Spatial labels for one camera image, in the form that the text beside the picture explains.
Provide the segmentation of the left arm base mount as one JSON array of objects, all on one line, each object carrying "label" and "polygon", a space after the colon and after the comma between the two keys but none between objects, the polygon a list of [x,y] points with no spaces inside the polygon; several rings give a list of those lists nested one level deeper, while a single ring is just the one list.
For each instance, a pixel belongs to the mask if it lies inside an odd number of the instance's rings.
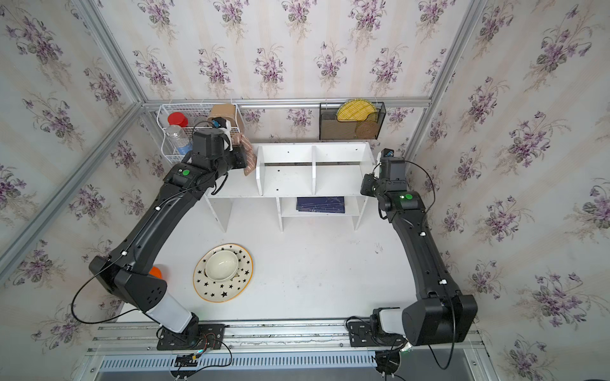
[{"label": "left arm base mount", "polygon": [[197,328],[192,327],[185,333],[173,333],[173,331],[162,326],[157,330],[157,350],[198,351],[221,349],[221,341],[226,328],[223,324],[199,324]]}]

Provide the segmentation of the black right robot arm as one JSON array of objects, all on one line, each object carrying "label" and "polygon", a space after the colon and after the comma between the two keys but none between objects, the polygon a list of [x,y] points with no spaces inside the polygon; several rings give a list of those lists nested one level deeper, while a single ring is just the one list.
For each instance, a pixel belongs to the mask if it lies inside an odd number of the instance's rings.
[{"label": "black right robot arm", "polygon": [[416,301],[410,306],[373,311],[373,331],[400,335],[413,346],[461,343],[478,305],[473,295],[462,293],[444,265],[427,225],[424,201],[408,187],[408,165],[401,158],[383,157],[380,170],[362,181],[361,194],[378,201],[378,210],[400,238],[416,286]]}]

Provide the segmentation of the brown striped cloth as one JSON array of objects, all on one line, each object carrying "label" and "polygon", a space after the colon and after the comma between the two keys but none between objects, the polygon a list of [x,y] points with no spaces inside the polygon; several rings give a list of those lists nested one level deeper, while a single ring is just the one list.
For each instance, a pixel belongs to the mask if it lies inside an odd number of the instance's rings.
[{"label": "brown striped cloth", "polygon": [[257,165],[257,155],[254,152],[254,146],[244,133],[233,134],[232,141],[234,145],[243,147],[245,151],[246,167],[244,168],[244,175],[249,176],[255,171]]}]

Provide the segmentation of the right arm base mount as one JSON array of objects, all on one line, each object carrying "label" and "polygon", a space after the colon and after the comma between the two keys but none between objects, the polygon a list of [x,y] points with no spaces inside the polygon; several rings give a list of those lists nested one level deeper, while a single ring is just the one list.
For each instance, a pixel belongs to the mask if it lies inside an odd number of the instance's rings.
[{"label": "right arm base mount", "polygon": [[[398,307],[385,308],[399,310]],[[344,326],[348,333],[349,345],[352,348],[389,347],[392,350],[402,350],[408,346],[408,339],[400,333],[389,333],[381,327],[381,312],[384,307],[374,309],[367,317],[351,316],[345,320]]]}]

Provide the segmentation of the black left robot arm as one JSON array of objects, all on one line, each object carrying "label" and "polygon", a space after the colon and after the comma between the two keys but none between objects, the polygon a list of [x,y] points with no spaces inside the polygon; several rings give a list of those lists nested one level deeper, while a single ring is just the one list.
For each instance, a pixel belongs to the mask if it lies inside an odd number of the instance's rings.
[{"label": "black left robot arm", "polygon": [[192,150],[165,176],[140,222],[109,257],[96,256],[89,264],[90,272],[107,292],[166,330],[187,337],[195,335],[197,316],[176,301],[166,282],[150,271],[182,217],[218,179],[226,179],[230,171],[246,166],[246,148],[232,144],[222,130],[195,131]]}]

